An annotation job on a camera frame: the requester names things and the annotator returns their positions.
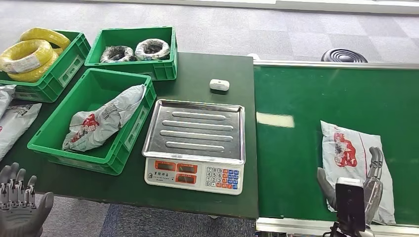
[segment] green plastic crate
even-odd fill
[[[84,34],[74,31],[57,32],[65,35],[71,43],[37,82],[15,81],[7,73],[0,72],[0,86],[17,85],[16,99],[54,102],[83,65],[90,50],[90,44]]]
[[[135,51],[146,39],[161,39],[170,45],[170,58],[159,61],[100,63],[105,47],[125,45]],[[87,67],[151,76],[152,80],[174,80],[177,74],[177,42],[173,27],[115,28],[100,31],[84,63]]]
[[[97,110],[124,90],[140,84],[146,86],[146,94],[138,109],[103,146],[79,153],[62,150],[70,120],[75,113]],[[50,162],[119,175],[155,99],[156,93],[149,76],[88,69],[29,141],[28,148],[48,154]]]

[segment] wrist of robotic hand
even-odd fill
[[[6,165],[0,171],[0,237],[38,237],[54,204],[54,194],[46,193],[35,204],[36,176],[24,186],[25,169]]]

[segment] crate handle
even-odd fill
[[[131,150],[132,146],[135,143],[135,139],[138,136],[140,130],[141,130],[141,124],[144,121],[145,115],[147,110],[145,109],[145,106],[141,108],[140,114],[138,115],[137,120],[135,121],[134,127],[132,128],[131,132],[129,133],[128,138],[124,142],[124,146],[127,150]]]
[[[67,70],[60,76],[60,78],[58,78],[58,81],[63,87],[65,87],[68,84],[68,82],[70,82],[70,79],[82,66],[82,62],[83,59],[79,55],[77,55],[76,58],[70,64],[70,66],[67,68]]]

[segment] white package on conveyor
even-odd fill
[[[42,104],[10,106],[0,118],[0,160],[35,121]]]
[[[365,182],[370,171],[372,154],[370,147],[382,150],[381,138],[320,121],[323,133],[323,168],[327,181],[335,188],[339,177],[359,179]],[[381,182],[383,191],[378,211],[373,221],[380,224],[396,224],[394,219],[393,180],[385,158],[382,162]],[[330,211],[335,211],[328,204]]]
[[[16,85],[0,86],[0,118],[13,99]]]
[[[71,118],[62,149],[84,152],[102,146],[132,117],[145,89],[144,85],[132,86],[96,111],[77,112]]]

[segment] black coiled object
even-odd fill
[[[129,62],[137,61],[132,48],[127,46],[106,47],[100,57],[101,63]]]
[[[341,62],[341,63],[368,63],[367,59],[361,54],[344,49],[333,48],[326,51],[321,59],[322,62]]]

